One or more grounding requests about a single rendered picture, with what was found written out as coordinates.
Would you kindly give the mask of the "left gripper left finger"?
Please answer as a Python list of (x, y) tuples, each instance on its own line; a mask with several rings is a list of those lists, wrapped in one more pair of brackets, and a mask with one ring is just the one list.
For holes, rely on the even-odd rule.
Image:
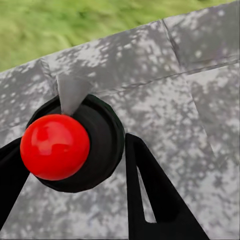
[(30, 174), (22, 161), (20, 144), (19, 138), (0, 148), (0, 230)]

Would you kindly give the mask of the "pesticide atomizer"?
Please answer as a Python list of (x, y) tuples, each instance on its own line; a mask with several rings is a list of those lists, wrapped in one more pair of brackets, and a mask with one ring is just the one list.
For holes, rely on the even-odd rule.
[(25, 167), (57, 192), (79, 193), (110, 178), (125, 150), (124, 125), (93, 83), (56, 75), (59, 94), (39, 107), (20, 141)]

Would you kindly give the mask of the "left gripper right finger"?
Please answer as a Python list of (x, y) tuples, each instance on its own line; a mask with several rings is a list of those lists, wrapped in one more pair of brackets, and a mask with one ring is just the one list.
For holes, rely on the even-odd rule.
[[(210, 240), (145, 142), (125, 134), (129, 240)], [(139, 168), (156, 222), (145, 220)]]

